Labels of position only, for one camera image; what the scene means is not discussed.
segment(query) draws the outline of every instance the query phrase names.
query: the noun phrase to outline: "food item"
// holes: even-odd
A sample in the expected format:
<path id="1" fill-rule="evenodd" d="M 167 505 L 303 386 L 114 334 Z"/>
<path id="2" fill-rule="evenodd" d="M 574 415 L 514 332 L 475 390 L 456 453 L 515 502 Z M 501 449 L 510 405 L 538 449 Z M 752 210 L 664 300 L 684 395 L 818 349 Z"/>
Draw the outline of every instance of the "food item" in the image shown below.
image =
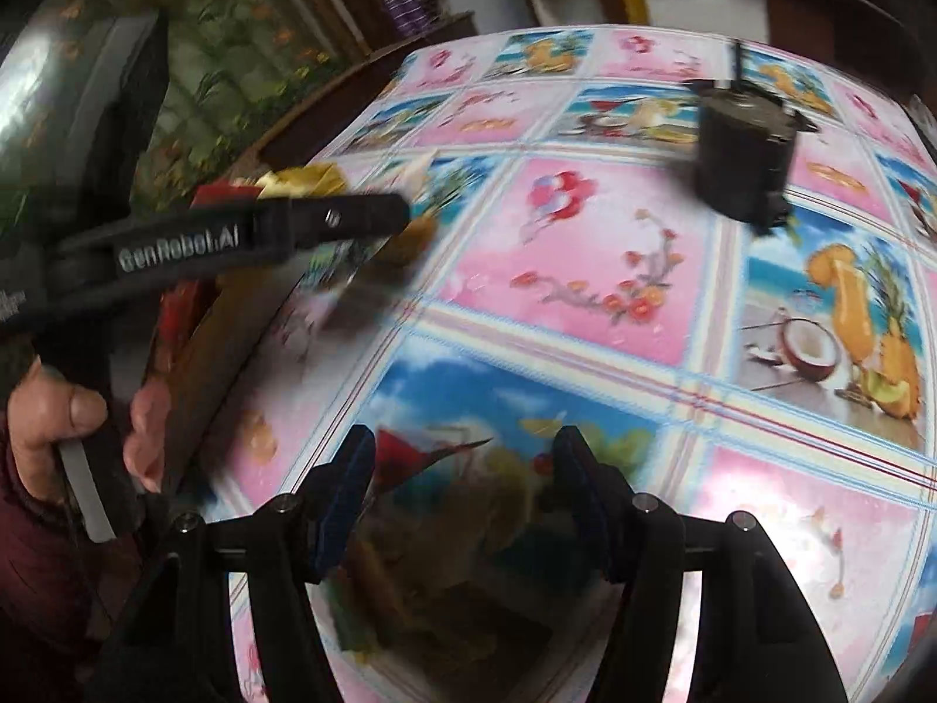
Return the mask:
<path id="1" fill-rule="evenodd" d="M 911 389 L 907 380 L 892 383 L 882 373 L 870 369 L 862 373 L 861 386 L 863 394 L 879 405 L 885 414 L 898 419 L 910 416 Z"/>
<path id="2" fill-rule="evenodd" d="M 486 132 L 489 129 L 508 129 L 514 126 L 515 119 L 479 119 L 468 121 L 459 127 L 460 132 Z"/>
<path id="3" fill-rule="evenodd" d="M 915 419 L 921 405 L 920 375 L 917 373 L 917 356 L 915 350 L 904 336 L 898 321 L 890 316 L 888 318 L 888 332 L 879 341 L 879 359 L 882 364 L 882 375 L 891 383 L 904 384 L 908 388 L 907 408 L 901 414 L 893 414 L 885 409 L 878 399 L 875 403 L 892 417 L 909 417 Z"/>
<path id="4" fill-rule="evenodd" d="M 820 288 L 829 288 L 833 283 L 833 262 L 856 263 L 856 252 L 848 245 L 834 243 L 815 252 L 807 262 L 807 277 Z"/>
<path id="5" fill-rule="evenodd" d="M 843 187 L 848 187 L 851 190 L 856 191 L 856 193 L 868 194 L 868 190 L 865 185 L 859 180 L 856 180 L 855 177 L 851 177 L 845 172 L 840 171 L 840 169 L 833 168 L 832 166 L 826 166 L 825 163 L 817 163 L 817 161 L 807 161 L 807 169 L 816 174 L 817 177 L 821 177 L 823 180 L 828 182 L 833 182 L 834 185 L 842 185 Z"/>

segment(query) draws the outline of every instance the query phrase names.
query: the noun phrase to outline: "maroon sleeve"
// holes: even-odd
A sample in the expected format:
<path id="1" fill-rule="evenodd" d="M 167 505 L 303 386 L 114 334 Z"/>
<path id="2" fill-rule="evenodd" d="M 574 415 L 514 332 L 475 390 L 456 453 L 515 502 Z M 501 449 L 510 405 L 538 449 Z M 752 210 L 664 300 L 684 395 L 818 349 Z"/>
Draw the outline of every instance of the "maroon sleeve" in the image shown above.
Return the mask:
<path id="1" fill-rule="evenodd" d="M 91 612 L 78 551 L 63 512 L 23 488 L 0 419 L 0 609 L 50 648 L 78 653 Z"/>

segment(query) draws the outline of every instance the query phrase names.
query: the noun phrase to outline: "orange flower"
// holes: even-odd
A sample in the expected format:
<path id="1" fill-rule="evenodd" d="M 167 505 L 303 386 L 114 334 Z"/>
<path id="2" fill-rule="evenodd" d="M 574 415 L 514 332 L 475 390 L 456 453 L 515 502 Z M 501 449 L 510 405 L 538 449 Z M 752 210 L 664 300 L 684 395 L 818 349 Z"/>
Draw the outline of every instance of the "orange flower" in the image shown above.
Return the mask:
<path id="1" fill-rule="evenodd" d="M 656 313 L 657 309 L 650 305 L 648 299 L 635 299 L 628 307 L 628 314 L 635 322 L 648 322 Z"/>
<path id="2" fill-rule="evenodd" d="M 518 274 L 517 277 L 511 281 L 511 287 L 526 288 L 526 286 L 532 286 L 539 279 L 540 277 L 537 276 L 537 272 L 524 272 L 523 274 Z"/>
<path id="3" fill-rule="evenodd" d="M 628 305 L 626 305 L 625 300 L 617 293 L 609 293 L 601 300 L 601 306 L 606 312 L 613 315 L 621 314 L 628 310 Z"/>
<path id="4" fill-rule="evenodd" d="M 667 294 L 664 293 L 664 289 L 658 288 L 657 286 L 647 286 L 646 288 L 642 288 L 638 295 L 647 301 L 651 306 L 662 306 L 667 300 Z"/>

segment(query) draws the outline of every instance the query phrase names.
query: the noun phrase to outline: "tablecloth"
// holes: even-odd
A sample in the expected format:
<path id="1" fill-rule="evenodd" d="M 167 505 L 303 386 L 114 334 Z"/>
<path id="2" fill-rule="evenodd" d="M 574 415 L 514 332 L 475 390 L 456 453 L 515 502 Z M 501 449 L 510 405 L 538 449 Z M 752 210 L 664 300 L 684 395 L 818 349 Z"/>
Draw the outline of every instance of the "tablecloth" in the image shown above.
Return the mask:
<path id="1" fill-rule="evenodd" d="M 209 519 L 249 513 L 355 422 L 378 466 L 408 469 L 361 524 L 388 591 L 363 593 L 350 564 L 312 592 L 346 700 L 584 699 L 618 592 L 553 493 L 564 424 L 678 511 L 758 516 L 852 700 L 920 636 L 937 168 L 894 102 L 747 44 L 745 77 L 819 127 L 798 141 L 790 224 L 756 238 L 688 185 L 680 83 L 730 66 L 723 37 L 620 26 L 431 46 L 319 156 L 355 186 L 424 165 L 414 213 L 436 238 L 408 269 L 368 264 L 339 294 L 320 267 L 294 291 L 214 423 L 200 500 Z M 699 591 L 688 575 L 673 703 Z M 244 580 L 231 593 L 245 697 L 265 700 Z"/>

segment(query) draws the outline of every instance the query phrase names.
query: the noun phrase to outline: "black handle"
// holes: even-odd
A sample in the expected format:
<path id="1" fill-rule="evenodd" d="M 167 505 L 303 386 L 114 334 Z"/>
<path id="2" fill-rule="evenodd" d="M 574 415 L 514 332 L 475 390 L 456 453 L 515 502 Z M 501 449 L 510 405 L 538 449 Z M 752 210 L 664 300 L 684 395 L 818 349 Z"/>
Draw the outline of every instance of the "black handle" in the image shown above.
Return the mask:
<path id="1" fill-rule="evenodd" d="M 108 542 L 137 530 L 143 509 L 124 465 L 128 406 L 111 389 L 110 326 L 104 319 L 74 319 L 34 339 L 44 366 L 65 380 L 98 391 L 108 403 L 108 419 L 91 436 L 56 447 L 69 486 L 92 542 Z"/>

